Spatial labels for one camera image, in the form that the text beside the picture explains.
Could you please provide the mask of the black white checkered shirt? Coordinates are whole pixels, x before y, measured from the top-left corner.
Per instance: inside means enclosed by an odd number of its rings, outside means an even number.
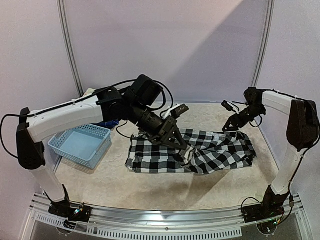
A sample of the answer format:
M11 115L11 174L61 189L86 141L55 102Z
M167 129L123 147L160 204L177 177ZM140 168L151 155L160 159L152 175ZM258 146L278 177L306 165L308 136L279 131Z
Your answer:
M220 170L250 167L257 154L241 131L214 132L181 129L186 152L151 144L145 134L132 137L125 166L135 173L208 175Z

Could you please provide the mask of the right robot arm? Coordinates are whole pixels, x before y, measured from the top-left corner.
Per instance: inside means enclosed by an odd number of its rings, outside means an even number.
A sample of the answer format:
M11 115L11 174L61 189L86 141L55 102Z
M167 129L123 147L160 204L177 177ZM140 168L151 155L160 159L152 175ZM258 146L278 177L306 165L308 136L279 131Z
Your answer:
M288 117L287 149L279 172L270 185L275 196L288 195L290 185L306 153L320 141L320 120L313 100L303 99L274 89L249 87L244 92L246 108L228 118L223 132L235 132L255 118L266 115L267 108Z

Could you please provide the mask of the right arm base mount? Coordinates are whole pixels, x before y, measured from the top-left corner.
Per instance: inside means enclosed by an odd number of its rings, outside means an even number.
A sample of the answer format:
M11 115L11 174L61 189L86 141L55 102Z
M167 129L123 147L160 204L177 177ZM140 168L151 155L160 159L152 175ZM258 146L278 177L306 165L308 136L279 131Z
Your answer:
M293 200L290 190L287 190L285 194L276 194L273 192L270 185L266 189L262 201L259 201L254 197L245 198L240 205L240 211L245 223L266 220L276 216L281 216L283 218L285 214L284 203L287 198L289 198L290 201ZM254 200L257 204L244 206L244 203L247 200Z

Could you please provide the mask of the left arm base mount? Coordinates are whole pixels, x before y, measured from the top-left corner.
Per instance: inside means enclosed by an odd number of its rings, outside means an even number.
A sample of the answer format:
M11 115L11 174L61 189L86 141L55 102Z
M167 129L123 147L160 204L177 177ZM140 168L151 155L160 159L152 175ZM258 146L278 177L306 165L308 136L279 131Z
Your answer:
M64 185L64 199L60 201L53 201L49 197L50 207L48 212L58 217L63 217L73 222L84 222L88 223L92 214L93 208L85 203L80 203L78 207L72 207L69 194Z

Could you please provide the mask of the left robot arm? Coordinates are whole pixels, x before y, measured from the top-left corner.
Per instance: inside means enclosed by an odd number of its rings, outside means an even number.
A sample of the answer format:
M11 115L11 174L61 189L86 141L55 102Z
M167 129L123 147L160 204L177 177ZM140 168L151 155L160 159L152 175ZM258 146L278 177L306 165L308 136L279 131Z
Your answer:
M67 191L63 185L52 170L46 167L42 141L47 137L78 126L118 119L136 125L154 145L187 149L177 126L178 115L174 113L162 118L151 108L164 90L163 87L143 74L131 83L124 90L118 90L112 85L43 110L21 110L16 130L18 162L32 173L63 217L70 217L75 210L74 205L67 200Z

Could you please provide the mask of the floral pastel cloth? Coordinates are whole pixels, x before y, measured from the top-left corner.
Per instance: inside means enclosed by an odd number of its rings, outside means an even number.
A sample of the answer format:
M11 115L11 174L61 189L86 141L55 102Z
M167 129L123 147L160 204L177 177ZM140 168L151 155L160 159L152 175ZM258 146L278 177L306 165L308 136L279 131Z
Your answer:
M86 97L88 95L92 95L93 93L95 92L95 89L94 88L88 88L86 90L86 92L83 94L83 97Z

